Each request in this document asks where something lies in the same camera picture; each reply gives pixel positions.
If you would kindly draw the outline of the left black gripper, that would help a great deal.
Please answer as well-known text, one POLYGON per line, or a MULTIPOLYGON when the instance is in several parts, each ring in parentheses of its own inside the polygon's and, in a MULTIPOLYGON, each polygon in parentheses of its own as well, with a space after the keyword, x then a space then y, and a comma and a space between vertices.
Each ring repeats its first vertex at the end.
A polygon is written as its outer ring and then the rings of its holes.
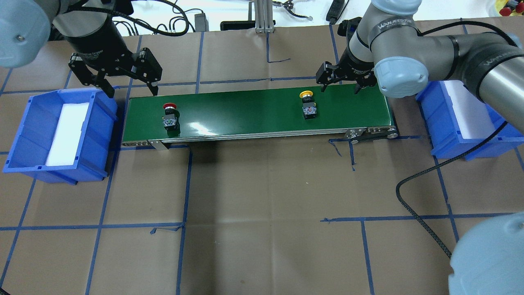
POLYGON ((153 96, 158 95, 163 68, 149 48, 133 54, 112 17, 80 19, 87 25, 69 30, 65 39, 75 50, 68 66, 81 84, 95 86, 114 98, 115 90, 106 77, 127 75, 144 82, 153 96))

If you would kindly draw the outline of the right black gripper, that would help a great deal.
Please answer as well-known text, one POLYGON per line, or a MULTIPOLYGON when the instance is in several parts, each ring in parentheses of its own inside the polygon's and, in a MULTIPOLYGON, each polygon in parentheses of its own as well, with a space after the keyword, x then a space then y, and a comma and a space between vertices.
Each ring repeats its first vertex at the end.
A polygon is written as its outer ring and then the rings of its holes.
POLYGON ((321 86, 320 91, 341 80, 356 82, 354 94, 357 95, 362 89, 377 84, 372 62, 361 61, 354 56, 348 47, 344 50, 338 65, 324 61, 316 72, 316 83, 321 86))

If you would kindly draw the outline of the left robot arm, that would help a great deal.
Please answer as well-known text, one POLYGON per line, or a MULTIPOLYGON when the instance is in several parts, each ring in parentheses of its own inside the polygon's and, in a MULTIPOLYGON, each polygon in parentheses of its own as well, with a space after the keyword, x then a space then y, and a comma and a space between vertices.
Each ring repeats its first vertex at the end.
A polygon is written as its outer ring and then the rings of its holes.
POLYGON ((131 52, 113 23, 132 14, 129 0, 2 0, 1 66, 33 62, 55 28, 74 49, 68 65, 81 84, 112 98, 107 77, 125 75, 157 95, 162 67, 148 48, 131 52))

